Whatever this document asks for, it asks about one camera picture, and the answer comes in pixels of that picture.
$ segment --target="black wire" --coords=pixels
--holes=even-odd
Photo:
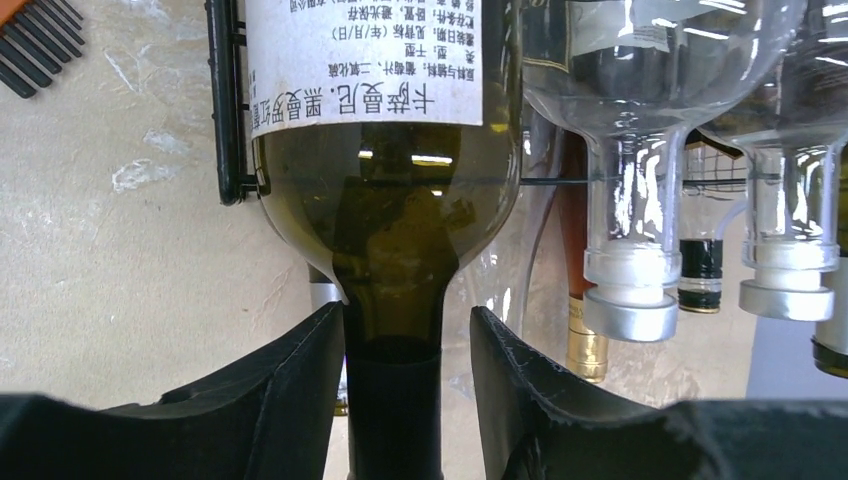
[[[720,180],[684,180],[684,187],[724,187],[745,185],[744,178],[727,178]],[[586,179],[577,178],[522,178],[521,185],[528,187],[550,187],[560,185],[580,185],[589,183]]]

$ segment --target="bottle label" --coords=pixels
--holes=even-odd
[[[568,297],[568,329],[583,335],[594,335],[583,323],[583,300]]]
[[[251,137],[360,122],[483,124],[481,0],[251,0]]]
[[[710,3],[531,0],[522,12],[525,62],[567,72],[570,58],[617,46],[668,53],[671,46],[686,45],[688,33],[679,22],[716,10]]]
[[[636,23],[634,12],[627,12],[626,8],[626,2],[569,3],[569,56],[612,47],[655,48],[668,52],[666,27],[650,22]]]

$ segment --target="clear glass bottle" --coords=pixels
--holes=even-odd
[[[821,274],[839,264],[839,153],[848,140],[848,11],[809,3],[798,34],[764,82],[731,111],[702,126],[748,158],[748,238],[754,278],[739,306],[754,315],[823,321],[833,291]]]
[[[710,145],[697,130],[692,131],[686,143],[680,202],[682,268],[677,301],[681,310],[718,313],[724,232],[746,206],[745,185],[721,182],[743,179],[745,164],[740,160],[742,152]]]
[[[522,123],[521,176],[556,177],[562,161],[562,129],[526,103]],[[555,192],[555,186],[520,187],[498,235],[463,269],[472,303],[494,312],[519,337],[523,335],[533,259]]]
[[[813,359],[816,368],[848,378],[848,149],[842,149],[839,178],[839,213],[836,240],[839,268],[822,275],[822,285],[833,290],[833,315],[816,324]]]
[[[531,2],[525,96],[590,147],[587,326],[611,338],[674,335],[676,222],[687,134],[774,67],[803,0]]]

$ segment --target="bottle cap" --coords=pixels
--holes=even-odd
[[[680,309],[692,313],[718,313],[721,307],[721,292],[693,292],[677,290]]]
[[[659,291],[660,301],[635,305],[616,301],[617,295],[608,295],[599,287],[590,288],[583,294],[583,321],[595,333],[614,340],[640,343],[668,340],[677,330],[677,301],[662,293],[662,288]]]
[[[802,290],[803,287],[794,285],[793,281],[781,281],[780,285],[773,286],[777,282],[768,281],[768,274],[757,273],[759,278],[739,284],[739,308],[742,310],[759,317],[800,322],[822,322],[833,315],[833,290],[821,286]]]

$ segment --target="black comb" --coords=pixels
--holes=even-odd
[[[0,0],[0,82],[21,98],[82,57],[82,15],[66,0]]]

